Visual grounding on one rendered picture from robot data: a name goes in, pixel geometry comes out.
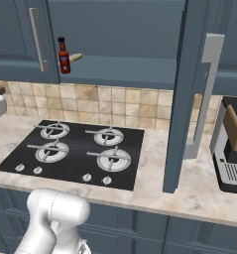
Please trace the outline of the blue open cabinet door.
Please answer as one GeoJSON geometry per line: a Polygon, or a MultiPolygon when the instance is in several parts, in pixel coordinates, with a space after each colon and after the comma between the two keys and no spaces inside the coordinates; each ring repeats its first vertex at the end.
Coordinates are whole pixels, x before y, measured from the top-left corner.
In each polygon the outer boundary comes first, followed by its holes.
{"type": "Polygon", "coordinates": [[[188,136],[190,116],[197,87],[202,95],[209,64],[202,63],[207,34],[213,31],[211,18],[214,0],[185,0],[178,39],[177,72],[167,147],[163,191],[173,193],[178,187],[188,136]]]}

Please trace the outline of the red condiment bottle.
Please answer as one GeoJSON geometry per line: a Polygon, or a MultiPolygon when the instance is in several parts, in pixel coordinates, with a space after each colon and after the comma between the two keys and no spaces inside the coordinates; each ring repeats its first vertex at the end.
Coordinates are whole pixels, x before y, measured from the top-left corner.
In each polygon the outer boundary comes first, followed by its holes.
{"type": "Polygon", "coordinates": [[[65,47],[64,37],[58,37],[59,42],[59,66],[63,74],[70,73],[69,54],[65,47]]]}

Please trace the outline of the black gas hob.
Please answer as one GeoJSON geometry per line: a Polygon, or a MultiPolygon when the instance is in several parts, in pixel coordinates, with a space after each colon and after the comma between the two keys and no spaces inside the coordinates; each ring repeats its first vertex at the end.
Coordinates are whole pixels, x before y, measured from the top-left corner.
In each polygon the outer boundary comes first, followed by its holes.
{"type": "Polygon", "coordinates": [[[131,191],[145,132],[43,120],[0,164],[0,172],[131,191]],[[24,171],[15,168],[23,164],[24,171]],[[35,175],[33,170],[43,171],[35,175]],[[83,176],[91,174],[91,181],[83,176]],[[105,185],[102,180],[110,177],[105,185]]]}

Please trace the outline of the yellow-green corn cob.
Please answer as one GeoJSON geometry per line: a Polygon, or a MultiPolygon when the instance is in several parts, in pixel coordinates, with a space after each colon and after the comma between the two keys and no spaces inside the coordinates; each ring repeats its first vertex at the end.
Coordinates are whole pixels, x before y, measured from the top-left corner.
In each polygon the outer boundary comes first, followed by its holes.
{"type": "Polygon", "coordinates": [[[70,61],[71,63],[72,63],[72,62],[76,62],[76,61],[80,60],[82,57],[83,57],[83,54],[82,54],[82,53],[73,54],[73,55],[69,56],[69,61],[70,61]]]}

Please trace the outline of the blue base cupboard door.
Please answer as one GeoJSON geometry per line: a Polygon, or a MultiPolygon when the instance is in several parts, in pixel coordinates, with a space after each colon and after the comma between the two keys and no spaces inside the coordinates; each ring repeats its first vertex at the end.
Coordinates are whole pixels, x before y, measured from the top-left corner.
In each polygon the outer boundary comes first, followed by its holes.
{"type": "Polygon", "coordinates": [[[0,188],[0,252],[13,254],[30,220],[28,192],[0,188]]]}
{"type": "Polygon", "coordinates": [[[237,227],[171,217],[164,254],[237,254],[237,227]]]}
{"type": "Polygon", "coordinates": [[[128,209],[92,203],[87,221],[79,227],[79,233],[92,254],[135,254],[135,234],[130,225],[119,220],[119,212],[129,214],[128,209]]]}

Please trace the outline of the blue narrow base cupboard panel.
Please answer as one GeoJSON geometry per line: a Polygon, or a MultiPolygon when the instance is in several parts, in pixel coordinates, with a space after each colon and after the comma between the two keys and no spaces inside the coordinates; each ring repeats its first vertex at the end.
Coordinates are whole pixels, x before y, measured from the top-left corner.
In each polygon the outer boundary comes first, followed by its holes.
{"type": "Polygon", "coordinates": [[[162,254],[168,217],[140,211],[137,222],[136,254],[162,254]]]}

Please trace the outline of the silver black coffee machine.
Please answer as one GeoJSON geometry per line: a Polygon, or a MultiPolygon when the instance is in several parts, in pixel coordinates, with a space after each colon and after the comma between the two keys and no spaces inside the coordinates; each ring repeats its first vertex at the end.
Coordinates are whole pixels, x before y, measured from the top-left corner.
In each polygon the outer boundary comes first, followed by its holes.
{"type": "Polygon", "coordinates": [[[210,152],[219,188],[237,193],[237,97],[221,100],[210,152]]]}

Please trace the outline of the blue wall cabinet body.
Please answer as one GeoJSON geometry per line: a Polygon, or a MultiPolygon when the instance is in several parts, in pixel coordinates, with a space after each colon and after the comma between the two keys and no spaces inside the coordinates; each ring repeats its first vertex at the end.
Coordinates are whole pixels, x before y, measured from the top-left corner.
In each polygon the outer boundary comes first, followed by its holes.
{"type": "Polygon", "coordinates": [[[184,0],[49,0],[73,62],[64,83],[172,89],[184,0]]]}

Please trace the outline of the blue wall cabinet door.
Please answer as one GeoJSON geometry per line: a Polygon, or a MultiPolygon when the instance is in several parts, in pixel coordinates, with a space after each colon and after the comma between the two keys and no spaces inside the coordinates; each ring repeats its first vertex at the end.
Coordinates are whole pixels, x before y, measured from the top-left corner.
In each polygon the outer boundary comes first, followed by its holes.
{"type": "Polygon", "coordinates": [[[213,93],[237,95],[237,0],[214,0],[213,31],[225,36],[213,93]]]}

